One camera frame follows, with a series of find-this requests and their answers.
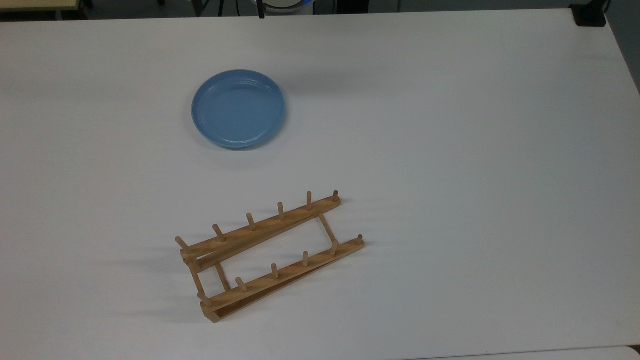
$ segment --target table surface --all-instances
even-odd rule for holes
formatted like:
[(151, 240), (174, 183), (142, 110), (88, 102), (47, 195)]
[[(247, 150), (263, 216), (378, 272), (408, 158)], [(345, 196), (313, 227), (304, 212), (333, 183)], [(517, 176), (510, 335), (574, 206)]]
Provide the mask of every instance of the table surface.
[(517, 354), (450, 357), (451, 360), (639, 360), (640, 355), (628, 347), (587, 348), (524, 352)]
[(80, 0), (0, 0), (0, 12), (77, 10)]
[[(0, 24), (0, 348), (24, 359), (411, 359), (640, 343), (640, 97), (569, 10)], [(252, 69), (250, 151), (191, 100)], [(352, 256), (213, 324), (187, 243), (340, 190)], [(325, 250), (311, 222), (224, 262)], [(205, 275), (209, 294), (222, 290)]]

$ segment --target black object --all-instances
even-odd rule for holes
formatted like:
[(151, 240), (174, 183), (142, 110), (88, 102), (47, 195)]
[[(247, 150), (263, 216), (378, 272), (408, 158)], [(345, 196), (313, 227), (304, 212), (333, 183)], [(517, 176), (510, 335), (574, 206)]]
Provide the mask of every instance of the black object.
[(603, 28), (607, 24), (602, 11), (606, 2), (607, 0), (592, 0), (587, 5), (570, 5), (575, 24), (588, 28)]
[(337, 13), (369, 13), (369, 0), (338, 0)]
[(264, 3), (262, 0), (256, 0), (255, 4), (258, 6), (258, 16), (260, 19), (264, 19)]

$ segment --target wooden peg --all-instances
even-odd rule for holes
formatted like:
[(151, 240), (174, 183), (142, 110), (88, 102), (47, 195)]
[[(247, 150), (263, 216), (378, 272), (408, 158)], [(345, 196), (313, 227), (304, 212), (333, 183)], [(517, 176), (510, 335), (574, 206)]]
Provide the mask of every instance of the wooden peg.
[(281, 202), (278, 203), (278, 218), (284, 220), (284, 205)]
[(331, 254), (331, 256), (334, 256), (336, 250), (338, 250), (338, 242), (337, 241), (335, 243), (331, 244), (331, 251), (329, 251), (329, 254)]
[(184, 240), (182, 240), (180, 236), (175, 237), (175, 242), (177, 242), (178, 245), (180, 245), (180, 247), (184, 250), (184, 252), (186, 252), (187, 254), (191, 253), (191, 249), (189, 249), (187, 244), (184, 242)]
[(198, 292), (198, 297), (200, 298), (200, 300), (202, 300), (202, 303), (205, 304), (206, 306), (213, 306), (213, 303), (211, 302), (211, 300), (209, 300), (207, 295), (204, 295), (204, 293)]
[(236, 277), (236, 284), (238, 284), (238, 288), (240, 288), (240, 291), (243, 293), (246, 293), (246, 285), (242, 282), (242, 279), (240, 279), (239, 277)]
[(253, 222), (253, 215), (251, 215), (251, 213), (247, 213), (246, 219), (249, 220), (249, 229), (251, 229), (251, 231), (255, 231), (255, 222)]
[(278, 278), (278, 265), (271, 264), (271, 276), (273, 276), (274, 279)]
[(216, 232), (216, 235), (218, 235), (218, 240), (223, 243), (225, 242), (227, 239), (225, 238), (225, 235), (222, 233), (222, 231), (220, 231), (220, 226), (218, 226), (217, 224), (213, 224), (213, 231)]

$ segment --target wooden dowel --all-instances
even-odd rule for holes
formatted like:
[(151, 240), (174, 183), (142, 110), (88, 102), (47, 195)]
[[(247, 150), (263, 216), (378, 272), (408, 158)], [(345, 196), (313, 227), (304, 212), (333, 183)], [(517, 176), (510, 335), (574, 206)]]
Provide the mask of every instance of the wooden dowel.
[(198, 292), (198, 297), (200, 298), (200, 300), (202, 300), (202, 303), (205, 304), (206, 306), (213, 306), (213, 303), (211, 302), (211, 300), (209, 300), (207, 295), (204, 295), (204, 293)]
[(220, 241), (221, 243), (227, 240), (222, 231), (220, 231), (220, 226), (218, 226), (217, 224), (213, 224), (213, 231), (216, 232), (216, 235), (218, 235), (218, 241)]
[(335, 243), (331, 244), (331, 251), (329, 251), (329, 254), (331, 254), (331, 256), (334, 256), (336, 250), (338, 250), (338, 242), (337, 241)]
[(216, 267), (216, 270), (218, 271), (218, 276), (220, 276), (220, 281), (222, 282), (222, 286), (224, 287), (225, 291), (231, 290), (231, 286), (229, 285), (229, 281), (227, 280), (225, 271), (224, 269), (222, 269), (222, 264), (216, 263), (215, 267)]
[(238, 288), (240, 288), (241, 292), (246, 293), (247, 291), (246, 285), (242, 282), (242, 279), (240, 279), (240, 276), (236, 277), (236, 284), (238, 284)]
[(331, 243), (337, 243), (338, 240), (335, 239), (335, 236), (333, 235), (333, 231), (331, 231), (331, 228), (329, 227), (329, 223), (324, 218), (324, 215), (318, 214), (318, 217), (322, 222), (322, 226), (324, 226), (324, 230), (326, 230), (326, 234), (329, 235), (329, 240), (331, 240)]
[(251, 213), (247, 213), (246, 219), (249, 220), (249, 229), (251, 229), (251, 231), (255, 231), (255, 222), (253, 222), (253, 215), (251, 215)]
[(191, 253), (191, 249), (189, 249), (187, 244), (184, 242), (184, 240), (182, 240), (180, 236), (175, 237), (175, 242), (177, 242), (178, 245), (180, 245), (180, 247), (184, 250), (184, 252), (186, 252), (187, 254)]
[(194, 262), (190, 262), (187, 266), (189, 267), (189, 270), (191, 270), (191, 276), (193, 277), (193, 282), (196, 284), (196, 289), (198, 289), (199, 293), (204, 294), (204, 288), (202, 287), (202, 282), (200, 282), (200, 277), (198, 276), (198, 270), (196, 268), (198, 265), (194, 264)]
[(274, 279), (278, 278), (278, 265), (271, 264), (271, 276), (273, 276)]
[(281, 202), (278, 203), (278, 218), (284, 220), (284, 205)]

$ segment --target wooden slat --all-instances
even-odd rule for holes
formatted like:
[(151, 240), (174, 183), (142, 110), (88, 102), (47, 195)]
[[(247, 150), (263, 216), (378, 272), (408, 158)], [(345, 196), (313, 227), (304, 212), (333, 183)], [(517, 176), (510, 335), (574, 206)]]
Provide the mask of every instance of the wooden slat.
[(274, 279), (273, 273), (270, 273), (256, 280), (247, 282), (244, 284), (246, 286), (246, 292), (239, 288), (234, 288), (209, 298), (212, 306), (206, 306), (201, 303), (202, 311), (205, 313), (205, 316), (207, 316), (207, 313), (215, 313), (216, 316), (207, 316), (209, 319), (225, 318), (275, 291), (300, 280), (304, 276), (362, 249), (364, 242), (359, 240), (360, 244), (357, 245), (356, 241), (358, 240), (359, 239), (354, 239), (338, 245), (334, 256), (330, 255), (330, 250), (310, 256), (307, 267), (304, 267), (302, 261), (299, 261), (285, 268), (278, 269), (277, 279)]
[(334, 201), (332, 197), (327, 197), (312, 203), (311, 211), (308, 211), (306, 206), (302, 206), (284, 213), (285, 220), (280, 220), (280, 215), (276, 215), (256, 222), (255, 230), (252, 230), (253, 226), (249, 225), (224, 234), (226, 239), (226, 242), (224, 243), (220, 242), (218, 237), (215, 237), (189, 246), (189, 250), (191, 251), (190, 254), (187, 254), (184, 249), (180, 250), (180, 254), (186, 262), (190, 262), (196, 258), (206, 255), (212, 255), (209, 256), (208, 259), (215, 258), (215, 262), (220, 262), (224, 259), (219, 256), (213, 256), (215, 252), (219, 252), (219, 254), (231, 252), (232, 249), (244, 247), (247, 243), (253, 243), (255, 241), (255, 245), (257, 245), (268, 240), (265, 237), (272, 238), (273, 236), (271, 235), (274, 233), (281, 234), (283, 229), (292, 229), (293, 227), (303, 224), (304, 222), (317, 217), (319, 214), (331, 211), (338, 206), (340, 206), (339, 199), (338, 201)]

